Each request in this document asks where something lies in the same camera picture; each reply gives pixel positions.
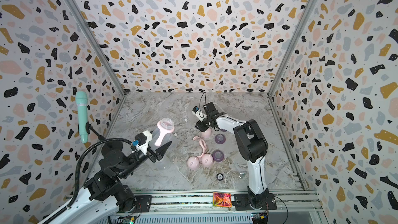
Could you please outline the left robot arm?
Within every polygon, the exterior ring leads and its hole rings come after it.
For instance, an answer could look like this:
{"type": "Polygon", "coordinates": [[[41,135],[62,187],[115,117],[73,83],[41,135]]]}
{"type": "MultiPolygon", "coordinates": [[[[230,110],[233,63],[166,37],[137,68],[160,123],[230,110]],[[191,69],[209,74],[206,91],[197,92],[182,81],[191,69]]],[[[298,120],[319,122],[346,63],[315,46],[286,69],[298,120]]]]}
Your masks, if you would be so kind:
{"type": "Polygon", "coordinates": [[[140,141],[148,141],[144,134],[138,135],[137,141],[123,138],[102,138],[91,145],[81,155],[75,172],[75,189],[72,198],[42,220],[43,224],[95,224],[104,218],[110,219],[115,213],[124,213],[127,218],[148,213],[152,196],[136,196],[128,185],[121,182],[133,175],[146,160],[161,161],[172,142],[156,150],[149,148],[147,153],[138,149],[140,141]],[[101,169],[80,186],[80,168],[84,157],[94,148],[108,143],[128,144],[133,152],[126,156],[122,150],[113,149],[99,161],[101,169]]]}

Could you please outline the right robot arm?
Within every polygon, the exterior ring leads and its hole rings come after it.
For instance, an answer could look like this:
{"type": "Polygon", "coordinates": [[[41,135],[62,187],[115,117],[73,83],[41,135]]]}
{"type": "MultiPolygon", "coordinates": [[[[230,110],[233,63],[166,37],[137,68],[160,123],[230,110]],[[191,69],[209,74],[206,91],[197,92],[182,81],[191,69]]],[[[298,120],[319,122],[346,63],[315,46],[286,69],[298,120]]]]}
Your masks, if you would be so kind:
{"type": "Polygon", "coordinates": [[[199,121],[195,127],[200,131],[208,128],[214,130],[226,130],[235,136],[236,144],[240,155],[247,161],[248,167],[248,205],[254,209],[261,209],[271,204],[268,200],[273,200],[273,195],[269,193],[265,181],[265,156],[268,151],[268,142],[263,135],[258,123],[251,120],[237,120],[219,112],[212,102],[200,108],[192,109],[199,121]]]}

